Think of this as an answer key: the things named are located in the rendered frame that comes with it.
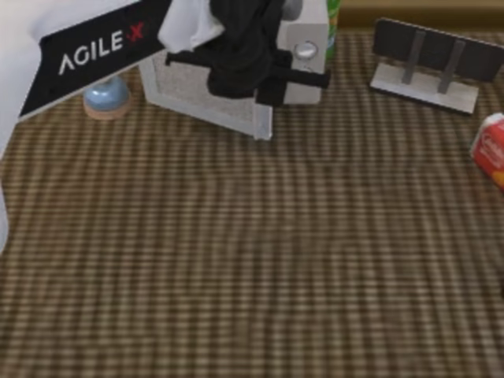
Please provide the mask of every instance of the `black panel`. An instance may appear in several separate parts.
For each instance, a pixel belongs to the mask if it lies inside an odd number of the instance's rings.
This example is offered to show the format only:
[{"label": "black panel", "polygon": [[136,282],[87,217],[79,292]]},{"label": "black panel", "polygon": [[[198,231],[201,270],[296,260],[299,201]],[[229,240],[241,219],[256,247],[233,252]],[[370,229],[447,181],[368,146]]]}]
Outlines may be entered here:
[{"label": "black panel", "polygon": [[457,75],[491,82],[504,62],[504,49],[501,46],[387,19],[376,22],[374,54],[408,61],[417,30],[426,32],[418,61],[420,66],[443,71],[458,39],[465,41],[466,45],[455,72]]},{"label": "black panel", "polygon": [[158,32],[171,1],[142,0],[43,38],[21,116],[162,51]]}]

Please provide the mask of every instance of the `silver knob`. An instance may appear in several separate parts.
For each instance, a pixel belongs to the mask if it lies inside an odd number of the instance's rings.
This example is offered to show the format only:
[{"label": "silver knob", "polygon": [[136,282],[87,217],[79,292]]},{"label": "silver knob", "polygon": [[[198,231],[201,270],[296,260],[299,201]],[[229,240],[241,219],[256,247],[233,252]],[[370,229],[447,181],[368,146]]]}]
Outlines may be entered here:
[{"label": "silver knob", "polygon": [[296,45],[294,54],[301,61],[309,61],[318,54],[318,47],[315,43],[304,42]]}]

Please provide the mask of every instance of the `brown table surface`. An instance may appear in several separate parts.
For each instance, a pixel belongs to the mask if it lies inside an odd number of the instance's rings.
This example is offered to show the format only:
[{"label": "brown table surface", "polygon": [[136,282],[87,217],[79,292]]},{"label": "brown table surface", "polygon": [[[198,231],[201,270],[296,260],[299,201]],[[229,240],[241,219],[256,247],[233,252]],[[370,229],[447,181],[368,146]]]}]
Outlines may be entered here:
[{"label": "brown table surface", "polygon": [[269,143],[147,105],[136,70],[123,120],[19,124],[0,377],[502,376],[504,198],[469,147],[504,77],[464,117],[369,91],[370,48],[343,31]]}]

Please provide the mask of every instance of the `wooden edge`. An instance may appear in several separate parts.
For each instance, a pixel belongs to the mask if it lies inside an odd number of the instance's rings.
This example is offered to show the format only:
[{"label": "wooden edge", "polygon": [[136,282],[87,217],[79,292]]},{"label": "wooden edge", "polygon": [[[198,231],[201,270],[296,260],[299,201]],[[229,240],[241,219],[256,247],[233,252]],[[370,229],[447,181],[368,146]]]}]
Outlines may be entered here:
[{"label": "wooden edge", "polygon": [[343,5],[339,28],[374,28],[381,17],[418,24],[428,28],[504,30],[504,7],[422,8],[352,7]]}]

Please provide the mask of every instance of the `agile x logo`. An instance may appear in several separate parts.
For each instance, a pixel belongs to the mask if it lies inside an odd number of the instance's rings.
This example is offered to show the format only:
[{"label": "agile x logo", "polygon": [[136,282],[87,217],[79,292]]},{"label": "agile x logo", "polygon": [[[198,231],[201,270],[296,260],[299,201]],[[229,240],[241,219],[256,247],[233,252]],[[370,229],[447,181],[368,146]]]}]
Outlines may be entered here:
[{"label": "agile x logo", "polygon": [[91,41],[89,44],[77,48],[73,54],[63,55],[59,76],[63,76],[68,71],[75,71],[78,67],[83,67],[90,61],[97,61],[102,57],[123,50],[125,46],[124,37],[129,41],[129,45],[143,39],[144,26],[143,22],[139,22],[131,25],[128,31],[117,30],[111,33],[108,38]]}]

